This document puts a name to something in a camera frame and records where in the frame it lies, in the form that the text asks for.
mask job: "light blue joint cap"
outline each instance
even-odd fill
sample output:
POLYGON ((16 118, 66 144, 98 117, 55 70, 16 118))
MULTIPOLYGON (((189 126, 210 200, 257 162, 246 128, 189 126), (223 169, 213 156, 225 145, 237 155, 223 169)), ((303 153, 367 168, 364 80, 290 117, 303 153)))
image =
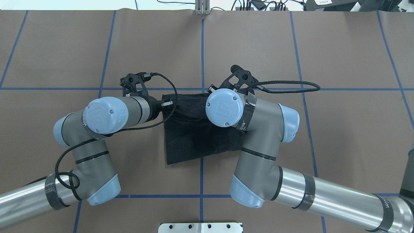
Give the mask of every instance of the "light blue joint cap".
POLYGON ((208 119, 219 127, 229 127, 240 121, 243 115, 243 101, 233 90, 215 90, 206 102, 208 119))
POLYGON ((95 133, 114 133, 127 123, 128 108, 115 97, 92 100, 85 108, 86 125, 95 133))
POLYGON ((96 206, 111 200, 121 192, 118 174, 115 174, 106 184, 90 196, 87 201, 91 206, 96 206))
POLYGON ((298 132, 299 129, 299 113, 291 108, 285 107, 281 104, 278 104, 282 110, 283 115, 283 124, 284 124, 284 134, 283 134, 283 143, 291 142, 298 132))
POLYGON ((238 203, 252 208, 262 207, 265 200, 247 188, 234 174, 231 180, 230 196, 238 203))
POLYGON ((68 145, 68 144, 66 144, 66 142, 63 140, 63 136, 62 136, 62 127, 63 127, 63 123, 65 122, 66 118, 67 118, 70 114, 72 114, 72 113, 69 113, 68 115, 66 115, 66 116, 62 117, 60 120, 58 120, 58 121, 55 123, 55 126, 53 127, 53 136, 55 137, 55 140, 56 140, 56 141, 58 141, 58 143, 59 143, 61 146, 66 146, 66 147, 69 147, 69 145, 68 145))

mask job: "black band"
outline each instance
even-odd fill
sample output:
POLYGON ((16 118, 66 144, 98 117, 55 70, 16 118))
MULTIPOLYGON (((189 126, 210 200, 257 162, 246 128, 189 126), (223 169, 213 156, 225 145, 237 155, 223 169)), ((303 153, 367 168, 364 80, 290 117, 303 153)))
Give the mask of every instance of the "black band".
POLYGON ((305 193, 303 194, 303 199, 300 204, 292 208, 300 211, 307 211, 315 200, 315 180, 311 175, 305 173, 302 174, 305 177, 305 193))
POLYGON ((257 97, 249 92, 247 94, 246 104, 244 104, 243 115, 241 116, 240 121, 238 121, 236 129, 243 132, 247 131, 253 117, 253 112, 255 111, 256 101, 257 97))
MULTIPOLYGON (((70 184, 70 186, 72 186, 72 187, 74 187, 74 185, 73 185, 73 176, 69 176, 69 184, 70 184)), ((81 201, 82 199, 79 197, 79 195, 77 194, 77 192, 76 192, 76 189, 72 189, 72 193, 73 193, 73 195, 75 196, 75 198, 78 200, 78 201, 81 201)))
POLYGON ((259 156, 259 157, 262 157, 262 158, 265 158, 265 159, 270 159, 270 160, 276 161, 275 157, 268 156, 268 155, 262 154, 262 153, 257 152, 257 151, 249 150, 249 149, 244 148, 244 147, 241 148, 241 151, 244 151, 244 152, 247 152, 249 154, 259 156))
POLYGON ((277 189, 276 189, 276 192, 274 193, 273 198, 270 199, 271 201, 274 201, 277 198, 277 196, 280 193, 280 188, 282 187, 283 170, 282 170, 282 167, 280 167, 280 166, 278 166, 278 167, 279 167, 279 183, 277 184, 277 189))
POLYGON ((88 156, 86 158, 76 160, 75 163, 80 164, 80 163, 86 162, 88 160, 91 160, 91 159, 94 159, 94 158, 97 158, 97 157, 101 157, 101 156, 106 155, 106 154, 109 154, 109 151, 100 152, 98 154, 94 154, 94 155, 88 156))
POLYGON ((409 190, 406 189, 400 189, 400 195, 414 199, 414 192, 411 192, 409 190))
POLYGON ((69 207, 68 205, 65 205, 62 199, 59 198, 58 196, 58 192, 56 191, 56 185, 55 185, 55 174, 50 174, 46 177, 45 193, 46 193, 46 198, 49 202, 49 205, 54 210, 60 210, 65 207, 69 207))
POLYGON ((385 232, 388 232, 388 230, 391 228, 392 223, 394 222, 394 211, 392 209, 392 205, 391 203, 380 196, 375 195, 376 197, 378 197, 378 199, 381 201, 381 204, 383 205, 383 209, 384 209, 384 216, 383 216, 383 220, 381 222, 381 224, 374 230, 366 230, 369 232, 376 232, 378 230, 383 230, 385 232))
POLYGON ((414 205, 409 201, 409 200, 406 200, 406 199, 404 199, 404 198, 401 198, 405 203, 407 203, 407 205, 408 205, 408 207, 411 209, 411 213, 414 213, 414 205))
POLYGON ((137 125, 142 119, 142 106, 141 106, 141 103, 137 99, 135 99, 134 97, 131 97, 131 98, 133 98, 138 103, 138 105, 140 106, 140 110, 141 110, 141 116, 138 119, 137 123, 135 124, 135 125, 137 125))

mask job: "wire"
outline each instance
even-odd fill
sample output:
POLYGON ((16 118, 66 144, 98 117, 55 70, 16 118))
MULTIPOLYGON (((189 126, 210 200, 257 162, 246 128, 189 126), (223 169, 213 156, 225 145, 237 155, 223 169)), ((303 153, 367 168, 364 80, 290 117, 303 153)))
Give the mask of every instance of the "wire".
POLYGON ((195 5, 194 2, 163 2, 163 1, 160 1, 160 0, 156 0, 156 1, 160 2, 160 3, 181 3, 181 4, 194 4, 195 5))
POLYGON ((46 179, 46 178, 47 178, 47 176, 44 176, 44 177, 39 178, 39 179, 37 179, 37 180, 34 180, 34 181, 32 181, 32 182, 30 182, 30 183, 28 183, 28 184, 25 184, 25 186, 26 186, 26 185, 29 185, 29 184, 36 183, 36 182, 41 181, 41 180, 44 180, 44 179, 46 179))
POLYGON ((262 89, 259 88, 259 90, 270 93, 270 94, 303 93, 303 92, 315 92, 315 91, 320 90, 320 86, 316 83, 311 83, 311 82, 306 82, 306 81, 291 81, 291 80, 290 81, 275 80, 275 81, 258 82, 258 83, 248 86, 247 89, 251 87, 257 87, 259 85, 268 85, 268 84, 303 84, 303 85, 313 86, 315 88, 305 89, 305 90, 292 90, 292 91, 271 91, 263 87, 262 89))
MULTIPOLYGON (((165 77, 164 75, 162 75, 162 74, 160 74, 160 73, 150 73, 151 74, 151 76, 161 76, 163 79, 165 79, 167 82, 169 82, 170 84, 171 84, 171 86, 173 87, 173 89, 174 89, 174 93, 175 93, 175 96, 176 96, 176 100, 175 100, 175 102, 174 102, 174 106, 173 106, 173 109, 172 109, 172 111, 171 111, 171 113, 164 119, 164 120, 162 120, 162 121, 160 121, 160 122, 158 122, 158 123, 156 123, 156 124, 153 124, 153 125, 150 125, 150 126, 145 126, 145 127, 139 127, 139 128, 127 128, 127 129, 120 129, 120 130, 118 130, 118 131, 116 131, 115 133, 110 133, 110 134, 107 134, 107 135, 105 135, 105 136, 107 136, 107 137, 111 137, 112 135, 114 135, 114 134, 116 134, 116 133, 119 133, 119 132, 122 132, 122 131, 130 131, 130 130, 140 130, 140 129, 149 129, 149 128, 152 128, 152 127, 156 127, 156 126, 158 126, 158 125, 160 125, 160 124, 162 124, 162 123, 164 123, 165 121, 167 121, 168 119, 170 119, 170 117, 173 115, 173 113, 174 113, 174 111, 175 111, 175 109, 177 108, 177 104, 178 104, 178 93, 177 93, 177 89, 176 89, 176 87, 174 86, 174 84, 167 78, 167 77, 165 77)), ((63 185, 65 188, 68 188, 68 189, 72 189, 72 190, 74 190, 74 189, 77 189, 78 187, 79 187, 79 185, 80 185, 80 181, 79 181, 79 177, 77 176, 77 175, 75 175, 74 173, 72 173, 72 172, 59 172, 59 164, 60 164, 60 162, 62 161, 62 159, 64 158, 64 156, 69 152, 69 151, 71 151, 71 150, 73 150, 73 149, 76 149, 76 148, 78 148, 78 147, 80 147, 80 146, 83 146, 83 145, 86 145, 86 144, 88 144, 88 143, 91 143, 91 142, 94 142, 94 141, 96 141, 96 139, 90 139, 90 140, 87 140, 87 141, 85 141, 85 142, 82 142, 82 143, 79 143, 79 144, 77 144, 77 145, 75 145, 75 146, 73 146, 73 147, 71 147, 71 148, 69 148, 69 149, 67 149, 65 152, 63 152, 63 154, 59 157, 59 159, 58 159, 58 161, 56 162, 56 165, 55 165, 55 177, 56 177, 56 179, 58 179, 58 181, 59 181, 59 183, 61 184, 61 185, 63 185), (74 177, 75 179, 76 179, 76 181, 77 181, 77 185, 75 185, 75 186, 72 186, 72 185, 68 185, 68 184, 66 184, 62 179, 61 179, 61 177, 60 177, 60 175, 68 175, 68 176, 72 176, 72 177, 74 177)), ((42 178, 40 178, 40 179, 37 179, 37 180, 35 180, 35 181, 32 181, 31 183, 28 183, 28 184, 32 184, 32 183, 35 183, 35 182, 38 182, 38 181, 40 181, 40 180, 43 180, 43 179, 45 179, 46 177, 42 177, 42 178)))
POLYGON ((77 175, 75 175, 74 173, 72 173, 72 172, 59 172, 59 164, 60 164, 60 162, 62 161, 63 157, 64 157, 67 153, 69 153, 69 151, 71 151, 71 150, 73 150, 73 149, 76 149, 76 148, 78 148, 78 147, 80 147, 80 146, 86 145, 86 144, 88 144, 88 143, 94 142, 94 141, 96 141, 96 139, 94 139, 94 138, 93 138, 93 139, 90 139, 90 140, 84 141, 84 142, 82 142, 82 143, 79 143, 79 144, 77 144, 77 145, 74 145, 73 147, 71 147, 71 148, 69 148, 69 149, 65 150, 65 151, 63 152, 63 154, 62 154, 62 155, 58 158, 58 161, 56 162, 56 165, 55 165, 55 178, 56 178, 56 179, 58 179, 58 180, 59 180, 59 183, 60 183, 61 185, 63 185, 65 188, 72 189, 72 190, 77 189, 77 188, 79 187, 79 185, 80 185, 80 181, 79 181, 79 177, 78 177, 77 175), (66 184, 66 183, 62 180, 62 178, 60 177, 60 175, 69 175, 69 176, 73 176, 73 178, 75 178, 75 180, 77 181, 77 185, 72 186, 72 185, 68 185, 68 184, 66 184))
POLYGON ((274 3, 274 9, 276 9, 276 7, 277 7, 277 2, 276 2, 276 1, 270 1, 270 2, 267 4, 267 6, 266 6, 265 10, 267 10, 267 8, 269 7, 269 5, 270 5, 271 3, 274 3))
POLYGON ((164 75, 162 75, 160 73, 151 73, 151 75, 161 76, 163 79, 167 80, 167 82, 169 82, 171 84, 171 86, 173 87, 174 94, 176 96, 176 101, 174 102, 174 106, 173 106, 173 109, 172 109, 171 113, 164 120, 162 120, 162 121, 160 121, 160 122, 158 122, 156 124, 153 124, 153 125, 150 125, 150 126, 145 126, 145 127, 139 127, 139 128, 120 129, 120 130, 116 131, 115 133, 119 133, 119 132, 122 132, 122 131, 130 131, 130 130, 149 129, 149 128, 152 128, 152 127, 155 127, 155 126, 158 126, 158 125, 164 123, 165 121, 167 121, 168 119, 170 119, 170 117, 173 115, 173 113, 174 113, 174 111, 175 111, 175 109, 177 107, 177 103, 178 103, 178 93, 177 93, 176 87, 174 86, 174 84, 167 77, 165 77, 164 75))
POLYGON ((234 0, 233 5, 231 6, 231 10, 233 10, 234 5, 236 4, 237 0, 234 0))
POLYGON ((212 7, 211 9, 214 9, 214 8, 224 10, 223 8, 220 8, 220 7, 212 7))

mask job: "black drawstring bag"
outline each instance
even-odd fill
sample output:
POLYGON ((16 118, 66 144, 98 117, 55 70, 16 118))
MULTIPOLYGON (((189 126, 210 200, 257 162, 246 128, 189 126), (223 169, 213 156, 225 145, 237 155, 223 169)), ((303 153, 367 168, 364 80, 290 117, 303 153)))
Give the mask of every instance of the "black drawstring bag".
MULTIPOLYGON (((178 95, 178 105, 171 118, 164 122, 167 164, 179 163, 224 151, 241 150, 245 133, 234 127, 218 127, 205 112, 210 94, 178 95)), ((175 99, 174 94, 163 100, 175 99)), ((164 109, 163 118, 171 113, 164 109)))

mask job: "blue tape line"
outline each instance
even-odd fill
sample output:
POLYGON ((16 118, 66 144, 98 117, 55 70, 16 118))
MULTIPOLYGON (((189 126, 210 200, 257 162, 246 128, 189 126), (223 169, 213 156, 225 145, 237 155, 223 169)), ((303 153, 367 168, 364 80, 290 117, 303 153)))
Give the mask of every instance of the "blue tape line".
POLYGON ((80 209, 81 209, 81 207, 82 207, 82 201, 79 201, 78 210, 76 211, 76 219, 75 219, 75 225, 73 227, 73 233, 76 233, 77 232, 77 225, 79 223, 79 217, 80 217, 80 209))
POLYGON ((29 11, 27 10, 26 13, 24 14, 24 18, 23 18, 22 24, 20 26, 19 33, 17 33, 16 40, 14 41, 14 44, 13 44, 12 52, 10 53, 9 59, 7 60, 6 67, 5 67, 4 72, 3 72, 3 76, 1 77, 1 80, 0 80, 0 87, 3 86, 4 78, 6 77, 7 70, 9 69, 10 62, 12 61, 14 50, 16 49, 16 46, 17 46, 17 43, 19 41, 20 34, 22 33, 23 26, 24 26, 24 23, 26 22, 26 18, 27 18, 28 13, 29 13, 29 11))
POLYGON ((103 66, 103 71, 102 71, 101 86, 99 87, 98 98, 101 98, 102 87, 104 86, 103 84, 105 80, 106 64, 108 63, 109 49, 111 47, 111 39, 112 39, 113 25, 115 23, 115 16, 116 16, 116 10, 113 11, 111 32, 109 33, 108 47, 106 48, 105 63, 103 64, 104 66, 103 66))
MULTIPOLYGON (((201 93, 205 92, 204 88, 204 19, 201 20, 201 93)), ((204 221, 204 158, 200 159, 200 222, 204 221)))
POLYGON ((201 223, 203 223, 204 222, 204 210, 203 210, 203 202, 204 202, 204 199, 201 197, 200 198, 200 222, 201 223))
POLYGON ((383 39, 384 39, 385 48, 387 49, 388 56, 390 57, 392 69, 394 70, 395 78, 397 79, 398 86, 400 87, 402 99, 404 100, 405 108, 407 109, 408 117, 410 118, 410 121, 411 121, 411 126, 414 129, 414 120, 413 120, 413 117, 411 115, 411 111, 410 111, 410 107, 408 106, 407 99, 405 98, 405 94, 404 94, 404 91, 402 89, 401 81, 400 81, 400 78, 398 76, 397 69, 395 68, 395 64, 394 64, 394 60, 391 56, 390 48, 388 47, 387 39, 385 38, 383 24, 381 23, 380 12, 378 10, 377 10, 377 17, 378 17, 378 22, 380 24, 381 34, 382 34, 383 39))
POLYGON ((201 91, 204 93, 204 19, 201 20, 201 91))
POLYGON ((199 194, 118 195, 115 198, 200 198, 199 194))
MULTIPOLYGON (((0 90, 100 90, 100 87, 0 87, 0 90)), ((171 87, 148 87, 148 90, 172 91, 171 87)), ((306 90, 307 88, 268 88, 269 90, 306 90)), ((122 90, 121 87, 103 87, 102 90, 122 90)), ((202 91, 199 87, 178 87, 179 91, 202 91)), ((321 88, 321 91, 400 91, 399 88, 321 88)), ((404 91, 414 91, 414 88, 403 88, 404 91)))
MULTIPOLYGON (((147 87, 148 90, 153 91, 173 91, 171 87, 147 87)), ((201 91, 202 88, 199 87, 177 87, 177 91, 201 91)), ((122 90, 122 87, 103 87, 102 90, 122 90)))
POLYGON ((204 198, 231 198, 230 194, 204 194, 204 198))
POLYGON ((98 87, 2 87, 0 90, 99 90, 98 87))
POLYGON ((322 221, 322 231, 323 231, 323 233, 326 233, 325 217, 321 216, 320 219, 322 221))
MULTIPOLYGON (((290 11, 290 22, 291 22, 291 25, 292 25, 293 43, 295 45, 296 62, 298 64, 299 80, 303 81, 302 80, 301 64, 299 62, 298 46, 297 46, 297 43, 296 43, 295 26, 294 26, 294 23, 293 23, 292 11, 290 11)), ((303 106, 305 108, 306 125, 308 126, 308 136, 309 136, 309 141, 310 141, 310 145, 311 145, 310 148, 312 150, 313 172, 315 173, 315 177, 318 177, 318 169, 316 167, 315 150, 313 148, 312 133, 311 133, 311 130, 310 130, 311 125, 309 123, 308 107, 306 105, 305 93, 302 93, 302 100, 303 100, 303 106)))

